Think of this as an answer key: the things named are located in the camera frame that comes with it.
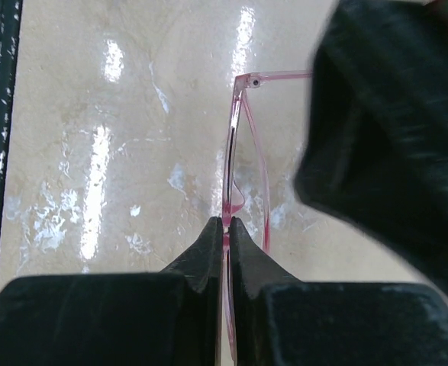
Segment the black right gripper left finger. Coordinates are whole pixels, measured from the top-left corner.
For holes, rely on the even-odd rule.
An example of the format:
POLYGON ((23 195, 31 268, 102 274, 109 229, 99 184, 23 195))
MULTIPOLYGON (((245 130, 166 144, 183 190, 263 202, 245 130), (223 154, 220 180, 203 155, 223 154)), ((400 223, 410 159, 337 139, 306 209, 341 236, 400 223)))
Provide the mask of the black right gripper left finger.
POLYGON ((0 293, 0 365, 218 365, 222 222, 158 272, 17 278, 0 293))

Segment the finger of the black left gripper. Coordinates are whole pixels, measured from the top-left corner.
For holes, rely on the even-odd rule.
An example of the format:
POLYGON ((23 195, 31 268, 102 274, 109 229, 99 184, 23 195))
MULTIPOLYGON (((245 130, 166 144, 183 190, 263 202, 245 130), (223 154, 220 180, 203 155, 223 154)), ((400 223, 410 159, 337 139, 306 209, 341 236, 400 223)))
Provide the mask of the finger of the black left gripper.
POLYGON ((301 202, 448 294, 448 29, 426 6, 340 1, 313 62, 301 202))

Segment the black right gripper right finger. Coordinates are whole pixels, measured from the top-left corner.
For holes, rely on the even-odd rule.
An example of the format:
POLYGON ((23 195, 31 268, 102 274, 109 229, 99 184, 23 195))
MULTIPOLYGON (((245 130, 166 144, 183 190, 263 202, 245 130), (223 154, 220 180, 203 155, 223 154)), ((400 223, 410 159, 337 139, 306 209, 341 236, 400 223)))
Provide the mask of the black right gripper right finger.
POLYGON ((448 307, 424 284, 303 282, 229 229, 238 365, 448 365, 448 307))

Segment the pink transparent sunglasses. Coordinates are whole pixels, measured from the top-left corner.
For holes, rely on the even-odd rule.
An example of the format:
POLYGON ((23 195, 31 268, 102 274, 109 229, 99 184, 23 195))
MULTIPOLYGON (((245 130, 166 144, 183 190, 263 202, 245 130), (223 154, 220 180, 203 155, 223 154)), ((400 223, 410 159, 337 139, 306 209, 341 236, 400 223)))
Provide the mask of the pink transparent sunglasses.
POLYGON ((223 311, 232 362, 237 326, 230 254, 230 221, 239 217, 267 255, 301 217, 292 188, 308 112, 307 70, 249 72, 234 80, 222 173, 223 311))

